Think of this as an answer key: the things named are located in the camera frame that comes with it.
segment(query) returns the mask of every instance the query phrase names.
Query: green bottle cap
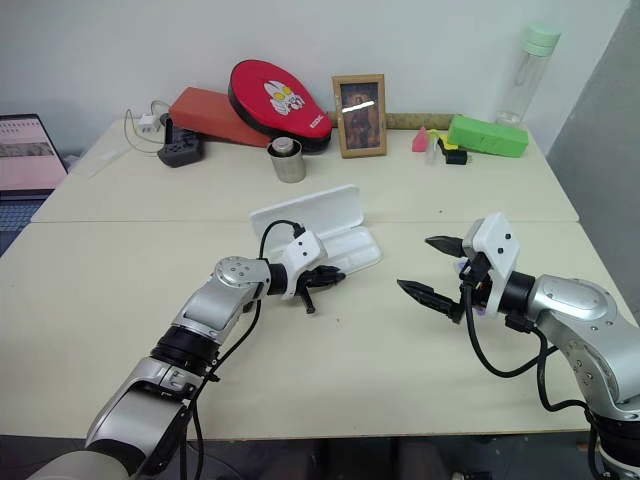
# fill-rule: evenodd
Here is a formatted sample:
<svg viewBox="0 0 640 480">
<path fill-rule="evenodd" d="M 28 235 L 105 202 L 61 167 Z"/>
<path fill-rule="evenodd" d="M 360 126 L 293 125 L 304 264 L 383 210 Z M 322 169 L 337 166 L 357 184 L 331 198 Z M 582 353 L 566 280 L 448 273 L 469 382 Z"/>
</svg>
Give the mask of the green bottle cap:
<svg viewBox="0 0 640 480">
<path fill-rule="evenodd" d="M 556 48 L 560 35 L 560 32 L 542 25 L 529 25 L 522 48 L 531 55 L 548 57 Z"/>
</svg>

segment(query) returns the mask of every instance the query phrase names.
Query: pink object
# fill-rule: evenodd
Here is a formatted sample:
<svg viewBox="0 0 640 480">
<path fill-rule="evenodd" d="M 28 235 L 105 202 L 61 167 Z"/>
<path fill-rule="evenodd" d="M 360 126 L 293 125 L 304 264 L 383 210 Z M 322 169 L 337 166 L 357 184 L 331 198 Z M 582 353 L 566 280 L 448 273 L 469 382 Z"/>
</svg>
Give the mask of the pink object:
<svg viewBox="0 0 640 480">
<path fill-rule="evenodd" d="M 428 146 L 429 136 L 427 135 L 427 129 L 424 127 L 420 127 L 418 134 L 414 137 L 413 142 L 411 142 L 411 151 L 426 152 Z"/>
</svg>

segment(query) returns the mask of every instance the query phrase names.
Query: picture frame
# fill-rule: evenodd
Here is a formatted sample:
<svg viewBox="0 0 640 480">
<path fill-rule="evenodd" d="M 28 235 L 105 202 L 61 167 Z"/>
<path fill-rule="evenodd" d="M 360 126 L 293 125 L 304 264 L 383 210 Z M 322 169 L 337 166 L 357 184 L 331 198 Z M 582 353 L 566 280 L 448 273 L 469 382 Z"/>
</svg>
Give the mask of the picture frame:
<svg viewBox="0 0 640 480">
<path fill-rule="evenodd" d="M 332 77 L 343 158 L 387 154 L 384 75 Z"/>
</svg>

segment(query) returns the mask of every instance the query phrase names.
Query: cable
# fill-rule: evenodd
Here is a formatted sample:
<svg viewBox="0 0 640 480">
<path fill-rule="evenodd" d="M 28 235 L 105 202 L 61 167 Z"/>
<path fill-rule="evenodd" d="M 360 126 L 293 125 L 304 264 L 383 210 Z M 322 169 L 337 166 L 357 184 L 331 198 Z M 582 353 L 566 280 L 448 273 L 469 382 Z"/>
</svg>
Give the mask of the cable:
<svg viewBox="0 0 640 480">
<path fill-rule="evenodd" d="M 482 363 L 482 365 L 487 370 L 489 370 L 491 373 L 501 378 L 513 378 L 523 374 L 530 368 L 537 365 L 539 356 L 532 358 L 527 363 L 525 363 L 524 365 L 521 365 L 520 367 L 514 370 L 509 370 L 506 372 L 502 370 L 498 370 L 496 367 L 494 367 L 482 352 L 482 348 L 480 347 L 480 342 L 478 341 L 478 335 L 476 334 L 476 327 L 473 321 L 472 287 L 463 286 L 462 292 L 463 292 L 463 300 L 464 300 L 464 306 L 465 306 L 465 314 L 467 317 L 467 331 L 469 332 L 469 340 L 471 340 L 471 346 L 473 347 L 473 351 L 476 353 L 478 360 L 480 360 L 480 363 Z M 555 347 L 555 346 L 551 347 L 549 350 L 546 351 L 546 356 L 551 355 L 553 352 L 557 350 L 558 350 L 558 347 Z"/>
<path fill-rule="evenodd" d="M 151 105 L 149 106 L 149 111 L 152 115 L 156 114 L 156 112 L 153 110 L 156 105 L 162 105 L 163 107 L 166 107 L 167 110 L 169 110 L 169 108 L 171 107 L 171 105 L 169 105 L 167 102 L 163 102 L 162 100 L 152 100 Z"/>
<path fill-rule="evenodd" d="M 202 467 L 204 466 L 204 439 L 202 438 L 202 427 L 200 426 L 200 417 L 198 416 L 198 405 L 193 402 L 193 425 L 196 428 L 196 439 L 198 441 L 198 466 L 194 480 L 200 480 L 202 475 Z"/>
<path fill-rule="evenodd" d="M 187 447 L 190 448 L 191 450 L 193 450 L 194 453 L 199 453 L 190 443 L 187 443 Z M 236 470 L 234 467 L 232 467 L 230 464 L 228 464 L 224 460 L 222 460 L 222 459 L 220 459 L 218 457 L 214 457 L 213 455 L 208 455 L 206 453 L 204 454 L 204 456 L 207 457 L 210 460 L 213 460 L 214 462 L 219 463 L 223 467 L 225 467 L 227 470 L 229 470 L 231 473 L 233 473 L 238 480 L 245 480 L 245 477 L 238 470 Z"/>
<path fill-rule="evenodd" d="M 129 134 L 127 133 L 127 121 L 129 120 L 129 117 L 131 117 L 131 123 L 133 124 L 133 123 L 134 123 L 133 113 L 131 113 L 131 109 L 130 109 L 130 108 L 127 108 L 127 111 L 126 111 L 126 112 L 124 112 L 124 138 L 127 140 L 127 143 L 128 143 L 129 145 L 131 145 L 131 148 L 133 148 L 134 150 L 137 150 L 137 151 L 139 151 L 139 152 L 142 152 L 142 153 L 153 153 L 153 154 L 157 154 L 157 153 L 158 153 L 158 152 L 157 152 L 157 150 L 154 150 L 154 151 L 151 151 L 151 150 L 143 150 L 143 149 L 141 149 L 141 148 L 139 148 L 139 147 L 135 146 L 135 145 L 131 142 L 131 139 L 129 138 Z"/>
<path fill-rule="evenodd" d="M 260 249 L 258 252 L 258 258 L 263 258 L 264 255 L 264 244 L 267 240 L 267 236 L 273 227 L 279 224 L 287 224 L 293 227 L 293 235 L 294 237 L 298 237 L 301 233 L 304 233 L 304 227 L 302 227 L 299 223 L 295 223 L 289 220 L 276 220 L 271 222 L 267 228 L 264 230 L 262 234 L 262 238 L 260 239 Z M 198 417 L 198 398 L 200 394 L 204 390 L 204 387 L 215 377 L 215 372 L 227 361 L 227 359 L 231 356 L 233 352 L 235 352 L 240 345 L 251 335 L 251 332 L 256 328 L 258 324 L 258 320 L 260 318 L 260 310 L 262 309 L 262 300 L 256 301 L 256 312 L 253 315 L 253 320 L 249 325 L 249 328 L 242 334 L 242 336 L 236 341 L 236 343 L 229 348 L 220 359 L 215 361 L 215 363 L 211 366 L 207 374 L 204 376 L 202 383 L 194 393 L 191 402 L 189 403 L 188 410 L 191 411 L 193 415 L 193 423 L 196 429 L 196 438 L 198 440 L 198 468 L 196 469 L 196 474 L 193 477 L 193 480 L 200 480 L 200 476 L 202 475 L 202 465 L 204 463 L 204 440 L 202 438 L 202 428 L 200 426 L 200 418 Z"/>
<path fill-rule="evenodd" d="M 275 220 L 274 222 L 271 222 L 267 228 L 265 228 L 264 233 L 262 234 L 262 239 L 260 240 L 260 251 L 258 252 L 259 259 L 264 258 L 264 244 L 267 241 L 267 235 L 269 235 L 269 232 L 273 227 L 281 224 L 291 225 L 293 227 L 293 236 L 295 238 L 297 238 L 301 233 L 304 233 L 304 227 L 299 223 L 292 222 L 290 220 Z"/>
<path fill-rule="evenodd" d="M 144 140 L 145 142 L 149 142 L 149 143 L 157 143 L 158 145 L 164 145 L 164 141 L 160 141 L 160 140 L 154 140 L 153 138 L 147 138 L 147 137 L 143 137 L 142 135 L 140 135 L 138 133 L 138 129 L 136 128 L 136 122 L 135 119 L 133 118 L 133 113 L 131 113 L 131 109 L 128 108 L 127 111 L 125 112 L 125 122 L 126 122 L 126 117 L 129 117 L 131 119 L 131 126 L 133 127 L 133 133 L 136 135 L 136 137 L 138 137 L 140 140 Z"/>
<path fill-rule="evenodd" d="M 180 439 L 180 480 L 187 480 L 187 432 Z"/>
<path fill-rule="evenodd" d="M 540 339 L 540 354 L 538 355 L 538 370 L 537 370 L 537 383 L 538 383 L 538 395 L 540 396 L 540 402 L 542 402 L 542 406 L 545 410 L 549 412 L 558 412 L 560 410 L 564 410 L 568 407 L 582 407 L 584 410 L 588 410 L 587 404 L 582 400 L 564 400 L 560 403 L 551 404 L 549 403 L 549 397 L 547 397 L 547 387 L 545 385 L 545 369 L 547 364 L 547 357 L 549 356 L 547 352 L 547 346 L 549 345 L 547 342 L 547 337 L 544 336 L 537 328 L 531 330 L 533 333 L 537 335 Z"/>
</svg>

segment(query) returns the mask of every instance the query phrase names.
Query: metal cup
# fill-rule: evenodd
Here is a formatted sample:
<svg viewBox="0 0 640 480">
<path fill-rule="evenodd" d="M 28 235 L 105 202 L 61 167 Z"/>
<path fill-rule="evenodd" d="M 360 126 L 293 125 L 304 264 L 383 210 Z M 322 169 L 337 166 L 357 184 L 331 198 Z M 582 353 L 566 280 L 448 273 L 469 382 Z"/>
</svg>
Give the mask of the metal cup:
<svg viewBox="0 0 640 480">
<path fill-rule="evenodd" d="M 297 140 L 278 137 L 269 144 L 267 153 L 280 181 L 296 183 L 307 174 L 302 158 L 302 145 Z"/>
</svg>

